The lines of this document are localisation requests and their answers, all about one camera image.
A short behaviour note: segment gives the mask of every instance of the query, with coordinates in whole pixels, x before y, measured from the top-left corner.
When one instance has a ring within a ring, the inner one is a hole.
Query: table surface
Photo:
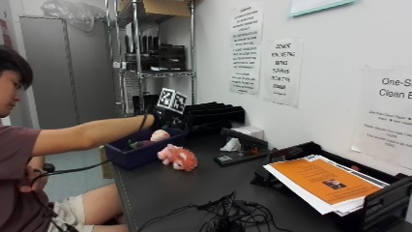
[[[276,226],[294,232],[342,231],[336,227],[336,216],[323,216],[311,205],[294,194],[252,185],[254,171],[263,165],[255,159],[232,166],[220,167],[214,158],[226,144],[220,135],[190,137],[186,147],[196,154],[199,167],[192,172],[176,171],[171,165],[155,160],[134,170],[114,164],[115,180],[120,191],[130,231],[136,231],[150,219],[167,215],[172,210],[203,205],[236,192],[236,200],[256,202],[271,209]],[[200,231],[212,214],[196,208],[166,217],[143,231]],[[247,227],[246,231],[279,231],[274,226]],[[411,232],[412,224],[398,224],[391,232]]]

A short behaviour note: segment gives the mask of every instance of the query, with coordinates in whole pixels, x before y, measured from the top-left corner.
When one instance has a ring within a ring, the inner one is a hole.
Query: document stack
[[[390,185],[319,155],[264,168],[323,215],[335,212],[343,217],[355,212],[364,197]]]

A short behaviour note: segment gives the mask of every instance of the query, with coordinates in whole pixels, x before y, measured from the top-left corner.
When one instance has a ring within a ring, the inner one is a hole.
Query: white shorts
[[[67,224],[75,226],[79,232],[92,232],[94,226],[86,225],[86,210],[83,205],[83,195],[68,197],[60,202],[55,202],[54,211],[59,218],[54,222],[66,230]],[[51,222],[48,232],[59,232],[55,224]]]

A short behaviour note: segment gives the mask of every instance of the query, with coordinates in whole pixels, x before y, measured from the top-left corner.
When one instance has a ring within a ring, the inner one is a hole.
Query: orange paper
[[[278,171],[328,204],[367,196],[380,188],[322,159],[271,163]]]

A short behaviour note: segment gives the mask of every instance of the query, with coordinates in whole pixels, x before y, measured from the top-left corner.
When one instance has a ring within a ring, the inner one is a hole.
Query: black hair
[[[18,54],[15,50],[4,45],[0,45],[0,76],[3,71],[18,72],[24,90],[30,87],[34,81],[34,71],[26,59]]]

